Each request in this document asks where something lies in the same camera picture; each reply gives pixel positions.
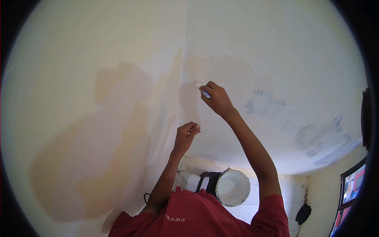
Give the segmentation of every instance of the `white bucket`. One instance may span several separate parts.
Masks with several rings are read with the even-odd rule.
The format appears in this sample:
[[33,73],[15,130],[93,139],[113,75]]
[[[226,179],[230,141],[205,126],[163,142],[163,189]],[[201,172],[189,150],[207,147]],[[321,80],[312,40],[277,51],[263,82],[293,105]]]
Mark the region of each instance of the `white bucket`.
[[250,194],[249,178],[238,170],[228,168],[216,184],[216,197],[227,207],[236,207],[246,201]]

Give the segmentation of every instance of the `floor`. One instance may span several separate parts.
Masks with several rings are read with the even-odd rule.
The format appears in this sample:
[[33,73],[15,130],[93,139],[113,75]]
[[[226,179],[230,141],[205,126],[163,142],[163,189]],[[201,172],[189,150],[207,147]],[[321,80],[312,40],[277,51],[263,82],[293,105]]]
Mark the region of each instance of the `floor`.
[[[195,191],[197,184],[199,183],[199,175],[201,173],[205,171],[221,172],[226,169],[226,166],[199,161],[190,157],[184,157],[179,164],[173,190],[176,186],[180,186],[183,189]],[[250,195],[242,205],[237,207],[224,207],[234,217],[250,223],[259,207],[258,179],[252,170],[243,170],[238,168],[233,169],[240,170],[248,176],[251,184]],[[288,217],[290,237],[296,237],[299,233],[300,225],[298,225],[295,219],[298,211],[304,204],[304,197],[308,186],[308,178],[307,176],[294,175],[279,175],[278,178],[280,188],[282,190],[284,209]]]

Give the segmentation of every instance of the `red t-shirt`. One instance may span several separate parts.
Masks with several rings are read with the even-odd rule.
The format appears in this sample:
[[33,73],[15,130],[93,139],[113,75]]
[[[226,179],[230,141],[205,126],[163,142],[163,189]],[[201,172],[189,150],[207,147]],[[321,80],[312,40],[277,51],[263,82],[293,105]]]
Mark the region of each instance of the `red t-shirt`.
[[272,195],[261,200],[247,224],[230,214],[204,189],[198,193],[176,188],[158,215],[122,212],[108,237],[125,236],[279,236],[289,237],[283,199]]

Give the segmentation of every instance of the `black cable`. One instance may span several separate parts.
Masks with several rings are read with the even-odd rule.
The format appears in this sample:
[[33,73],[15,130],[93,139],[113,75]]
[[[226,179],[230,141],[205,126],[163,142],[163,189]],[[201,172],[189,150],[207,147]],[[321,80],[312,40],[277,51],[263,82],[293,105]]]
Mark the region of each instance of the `black cable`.
[[148,194],[149,196],[150,196],[150,194],[149,194],[149,193],[145,193],[145,194],[143,195],[143,199],[145,200],[145,203],[147,204],[147,201],[146,201],[146,194]]

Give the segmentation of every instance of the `black stool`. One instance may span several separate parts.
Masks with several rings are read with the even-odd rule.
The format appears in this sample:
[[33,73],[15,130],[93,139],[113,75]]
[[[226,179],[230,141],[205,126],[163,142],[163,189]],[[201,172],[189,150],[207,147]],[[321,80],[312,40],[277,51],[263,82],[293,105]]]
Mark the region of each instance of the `black stool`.
[[220,178],[221,174],[223,172],[204,172],[200,175],[200,181],[197,185],[196,192],[198,193],[200,191],[201,184],[204,180],[205,177],[209,177],[209,182],[207,185],[207,188],[205,189],[206,193],[212,194],[217,200],[218,198],[216,197],[216,185],[218,178]]

